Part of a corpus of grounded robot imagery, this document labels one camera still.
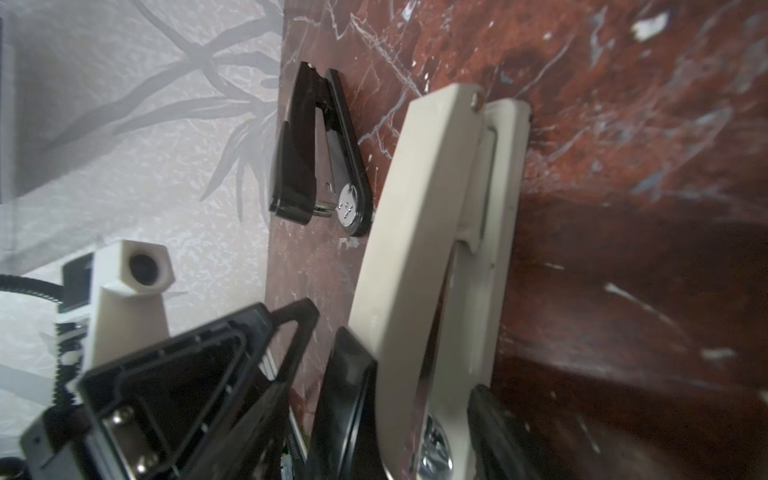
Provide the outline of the black stapler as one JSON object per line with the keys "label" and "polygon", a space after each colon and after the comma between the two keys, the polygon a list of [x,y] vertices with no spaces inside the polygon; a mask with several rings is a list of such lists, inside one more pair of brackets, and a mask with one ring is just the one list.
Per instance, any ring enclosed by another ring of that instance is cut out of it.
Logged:
{"label": "black stapler", "polygon": [[373,194],[337,70],[299,64],[271,176],[276,217],[300,225],[334,217],[350,237],[370,231]]}

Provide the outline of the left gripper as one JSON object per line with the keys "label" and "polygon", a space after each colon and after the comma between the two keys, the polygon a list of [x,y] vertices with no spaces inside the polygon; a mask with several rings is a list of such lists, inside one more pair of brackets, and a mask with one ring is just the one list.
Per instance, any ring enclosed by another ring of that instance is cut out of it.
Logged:
{"label": "left gripper", "polygon": [[22,435],[22,479],[278,479],[319,312],[255,304],[86,372]]}

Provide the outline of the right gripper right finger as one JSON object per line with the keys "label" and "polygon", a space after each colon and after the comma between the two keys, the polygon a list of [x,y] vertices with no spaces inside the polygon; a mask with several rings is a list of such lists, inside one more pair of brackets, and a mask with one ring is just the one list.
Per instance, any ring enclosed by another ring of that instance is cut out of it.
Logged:
{"label": "right gripper right finger", "polygon": [[533,437],[491,390],[476,385],[467,408],[478,479],[539,479]]}

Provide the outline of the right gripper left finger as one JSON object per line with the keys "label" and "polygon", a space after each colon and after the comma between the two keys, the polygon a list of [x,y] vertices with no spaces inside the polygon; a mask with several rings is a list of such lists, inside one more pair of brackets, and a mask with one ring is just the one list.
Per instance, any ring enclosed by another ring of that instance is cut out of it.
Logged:
{"label": "right gripper left finger", "polygon": [[335,336],[319,395],[307,479],[382,479],[375,423],[377,361],[346,327]]}

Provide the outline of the beige stapler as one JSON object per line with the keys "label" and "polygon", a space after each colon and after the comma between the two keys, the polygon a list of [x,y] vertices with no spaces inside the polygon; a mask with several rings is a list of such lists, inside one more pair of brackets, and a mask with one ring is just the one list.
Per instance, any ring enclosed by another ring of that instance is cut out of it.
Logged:
{"label": "beige stapler", "polygon": [[420,372],[424,479],[470,479],[467,409],[492,378],[530,133],[528,103],[454,83],[412,101],[376,210],[348,326],[376,362],[379,456],[396,478]]}

